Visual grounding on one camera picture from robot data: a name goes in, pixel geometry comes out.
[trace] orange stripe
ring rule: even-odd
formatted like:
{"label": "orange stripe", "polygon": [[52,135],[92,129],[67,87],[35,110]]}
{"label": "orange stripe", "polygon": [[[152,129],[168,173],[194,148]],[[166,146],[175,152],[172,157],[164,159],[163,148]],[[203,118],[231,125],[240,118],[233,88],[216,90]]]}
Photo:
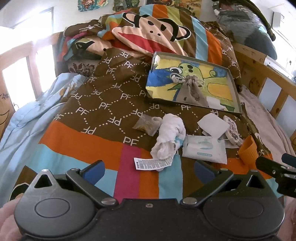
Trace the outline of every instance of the orange stripe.
{"label": "orange stripe", "polygon": [[222,65],[222,48],[220,41],[214,37],[208,30],[205,29],[205,33],[207,35],[207,60],[208,62]]}
{"label": "orange stripe", "polygon": [[[264,155],[264,157],[271,159],[271,155]],[[220,169],[222,167],[225,167],[229,170],[231,170],[234,174],[247,174],[249,170],[256,168],[255,163],[251,165],[245,165],[244,162],[240,158],[227,158],[227,164],[220,164],[220,163],[213,163],[213,167],[216,169]],[[267,175],[266,173],[259,171],[261,175],[264,177],[264,179],[270,179],[271,176]]]}
{"label": "orange stripe", "polygon": [[89,164],[103,160],[106,169],[119,169],[123,143],[78,132],[59,121],[50,124],[39,143]]}
{"label": "orange stripe", "polygon": [[114,36],[113,33],[112,33],[112,29],[118,27],[118,25],[119,25],[119,24],[118,24],[117,22],[110,21],[110,22],[109,22],[110,30],[107,31],[107,32],[103,35],[102,39],[104,39],[104,40],[115,39],[115,36]]}
{"label": "orange stripe", "polygon": [[[152,157],[148,151],[142,149],[141,158],[150,159]],[[139,198],[159,198],[157,171],[140,171]]]}
{"label": "orange stripe", "polygon": [[165,5],[154,4],[152,10],[152,17],[154,18],[168,18],[168,9]]}

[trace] wooden bed frame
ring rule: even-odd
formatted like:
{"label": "wooden bed frame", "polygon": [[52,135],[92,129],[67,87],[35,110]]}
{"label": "wooden bed frame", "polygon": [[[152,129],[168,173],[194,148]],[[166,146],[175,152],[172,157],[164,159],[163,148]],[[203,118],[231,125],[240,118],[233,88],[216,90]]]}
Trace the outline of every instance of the wooden bed frame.
{"label": "wooden bed frame", "polygon": [[[22,44],[0,55],[0,139],[10,118],[15,112],[10,98],[1,98],[1,94],[8,94],[2,70],[16,61],[26,58],[32,88],[37,98],[42,94],[42,90],[36,65],[36,52],[43,47],[52,45],[53,51],[56,53],[56,44],[60,35],[61,33],[55,33],[45,39]],[[276,118],[288,96],[296,100],[296,84],[270,66],[267,66],[278,64],[265,54],[237,43],[234,43],[233,47],[241,69],[242,82],[253,94],[256,96],[260,95],[267,78],[271,79],[281,88],[280,94],[270,111],[271,115]],[[61,73],[59,69],[61,68],[55,59],[56,76]],[[296,130],[290,137],[290,140],[294,151],[296,151]]]}

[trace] metal screw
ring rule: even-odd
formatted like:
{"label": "metal screw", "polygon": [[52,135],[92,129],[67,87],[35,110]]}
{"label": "metal screw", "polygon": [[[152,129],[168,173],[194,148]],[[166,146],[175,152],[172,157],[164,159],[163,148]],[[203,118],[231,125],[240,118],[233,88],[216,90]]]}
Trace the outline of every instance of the metal screw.
{"label": "metal screw", "polygon": [[104,205],[114,205],[116,203],[116,199],[112,197],[106,197],[101,201]]}
{"label": "metal screw", "polygon": [[71,171],[75,171],[77,174],[80,173],[80,169],[79,168],[71,168]]}
{"label": "metal screw", "polygon": [[288,178],[292,178],[292,179],[295,179],[296,180],[296,175],[292,175],[292,174],[284,174],[285,177],[288,177]]}
{"label": "metal screw", "polygon": [[185,197],[182,202],[187,205],[194,205],[197,204],[197,200],[194,197]]}
{"label": "metal screw", "polygon": [[146,207],[153,207],[153,204],[152,203],[147,203]]}

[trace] black clamp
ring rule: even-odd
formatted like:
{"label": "black clamp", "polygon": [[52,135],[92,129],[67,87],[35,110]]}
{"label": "black clamp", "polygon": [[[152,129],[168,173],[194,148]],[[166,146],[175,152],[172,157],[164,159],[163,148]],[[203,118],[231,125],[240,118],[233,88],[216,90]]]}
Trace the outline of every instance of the black clamp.
{"label": "black clamp", "polygon": [[296,157],[285,153],[282,155],[281,160],[289,166],[260,156],[256,160],[256,167],[275,178],[279,185],[277,188],[278,193],[296,197]]}
{"label": "black clamp", "polygon": [[259,171],[234,175],[203,161],[195,169],[206,183],[179,204],[124,199],[120,205],[94,186],[104,175],[102,161],[65,175],[44,169],[20,199],[15,220],[27,241],[278,240],[284,210]]}

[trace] barcode label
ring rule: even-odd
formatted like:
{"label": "barcode label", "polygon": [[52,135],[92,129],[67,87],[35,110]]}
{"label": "barcode label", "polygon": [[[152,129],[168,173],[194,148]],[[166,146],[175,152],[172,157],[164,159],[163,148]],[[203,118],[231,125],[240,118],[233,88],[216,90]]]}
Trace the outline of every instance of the barcode label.
{"label": "barcode label", "polygon": [[160,168],[171,166],[173,162],[173,157],[170,156],[165,160],[141,159],[134,157],[134,161],[137,170],[157,170]]}

